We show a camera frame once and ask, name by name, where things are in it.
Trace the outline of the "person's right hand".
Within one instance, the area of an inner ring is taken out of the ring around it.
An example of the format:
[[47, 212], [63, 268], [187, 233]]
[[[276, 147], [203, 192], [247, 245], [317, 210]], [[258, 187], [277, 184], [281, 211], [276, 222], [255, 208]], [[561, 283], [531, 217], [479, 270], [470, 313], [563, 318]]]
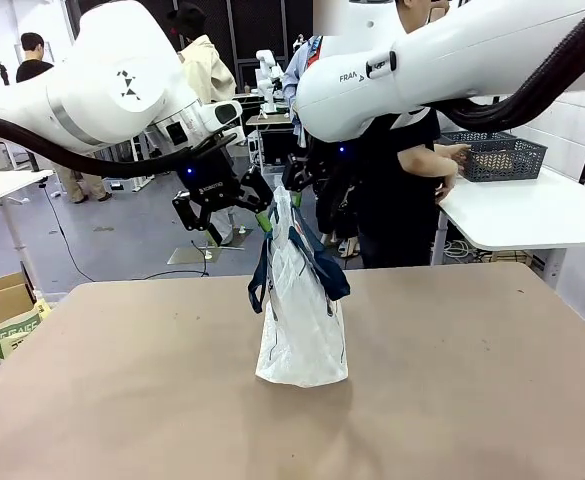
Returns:
[[471, 149], [470, 145], [468, 145], [468, 144], [451, 144], [451, 145], [435, 144], [434, 147], [435, 147], [435, 151], [437, 152], [438, 155], [455, 161], [456, 164], [458, 165], [459, 172], [462, 172], [464, 170], [467, 155]]

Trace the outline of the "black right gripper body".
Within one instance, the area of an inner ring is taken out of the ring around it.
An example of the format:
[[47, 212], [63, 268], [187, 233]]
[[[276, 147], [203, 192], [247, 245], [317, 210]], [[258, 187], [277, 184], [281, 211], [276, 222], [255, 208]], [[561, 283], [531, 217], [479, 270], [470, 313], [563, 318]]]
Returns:
[[342, 165], [355, 159], [357, 153], [354, 142], [313, 142], [307, 155], [312, 188], [322, 189]]

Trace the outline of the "person's left hand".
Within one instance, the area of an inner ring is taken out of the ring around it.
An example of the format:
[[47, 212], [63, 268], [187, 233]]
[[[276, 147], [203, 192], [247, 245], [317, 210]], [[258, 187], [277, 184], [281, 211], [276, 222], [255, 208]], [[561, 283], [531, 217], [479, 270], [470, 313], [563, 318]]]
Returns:
[[442, 184], [436, 189], [435, 202], [440, 204], [454, 189], [456, 185], [457, 175], [449, 175], [443, 179]]

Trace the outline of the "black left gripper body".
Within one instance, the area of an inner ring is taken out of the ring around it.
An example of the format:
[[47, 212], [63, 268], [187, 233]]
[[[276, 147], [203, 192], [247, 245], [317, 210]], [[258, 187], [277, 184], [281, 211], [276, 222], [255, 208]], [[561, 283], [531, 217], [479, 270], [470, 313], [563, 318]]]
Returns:
[[238, 177], [225, 147], [178, 168], [176, 174], [183, 189], [174, 197], [175, 204], [184, 204], [186, 193], [197, 205], [204, 205], [206, 199], [212, 205], [235, 205], [239, 198]]

